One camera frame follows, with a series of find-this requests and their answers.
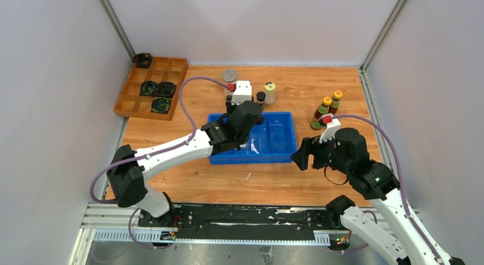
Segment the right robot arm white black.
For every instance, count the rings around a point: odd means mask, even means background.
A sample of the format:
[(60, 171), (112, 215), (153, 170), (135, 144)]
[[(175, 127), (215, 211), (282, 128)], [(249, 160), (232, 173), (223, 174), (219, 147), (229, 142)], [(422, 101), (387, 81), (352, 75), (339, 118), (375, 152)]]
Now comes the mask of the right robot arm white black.
[(306, 137), (291, 155), (302, 171), (313, 155), (315, 169), (328, 168), (346, 175), (351, 187), (386, 220), (393, 231), (389, 234), (375, 222), (364, 223), (364, 213), (347, 196), (328, 203), (326, 221), (329, 227), (345, 227), (355, 232), (389, 264), (463, 264), (452, 257), (431, 237), (409, 204), (401, 196), (403, 187), (383, 163), (370, 158), (365, 138), (353, 128), (343, 128), (331, 136)]

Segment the green label sauce bottle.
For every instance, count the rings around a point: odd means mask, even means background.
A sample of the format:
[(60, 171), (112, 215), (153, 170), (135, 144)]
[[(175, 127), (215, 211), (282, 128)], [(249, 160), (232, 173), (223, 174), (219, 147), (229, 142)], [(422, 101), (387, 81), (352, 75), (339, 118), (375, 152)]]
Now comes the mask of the green label sauce bottle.
[(324, 97), (318, 108), (313, 114), (310, 122), (310, 127), (314, 130), (321, 130), (323, 127), (322, 116), (329, 113), (329, 108), (332, 103), (331, 97)]

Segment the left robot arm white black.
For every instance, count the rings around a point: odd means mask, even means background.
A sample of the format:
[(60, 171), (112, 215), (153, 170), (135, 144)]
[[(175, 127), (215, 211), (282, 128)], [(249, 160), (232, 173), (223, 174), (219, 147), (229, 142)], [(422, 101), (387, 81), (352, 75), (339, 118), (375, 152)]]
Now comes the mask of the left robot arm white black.
[(240, 150), (249, 132), (263, 122), (261, 106), (245, 101), (185, 137), (137, 150), (128, 144), (120, 147), (106, 171), (114, 202), (120, 208), (137, 207), (158, 225), (170, 226), (176, 216), (173, 202), (167, 193), (150, 187), (148, 180), (185, 162)]

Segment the blue plastic divided bin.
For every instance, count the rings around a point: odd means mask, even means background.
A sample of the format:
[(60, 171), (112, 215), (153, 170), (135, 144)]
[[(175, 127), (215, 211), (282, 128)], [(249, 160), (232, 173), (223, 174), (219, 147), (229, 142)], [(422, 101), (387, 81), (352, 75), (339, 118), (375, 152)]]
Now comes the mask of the blue plastic divided bin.
[(286, 112), (263, 113), (265, 119), (256, 125), (241, 150), (233, 149), (209, 157), (212, 165), (290, 163), (297, 144), (292, 114)]

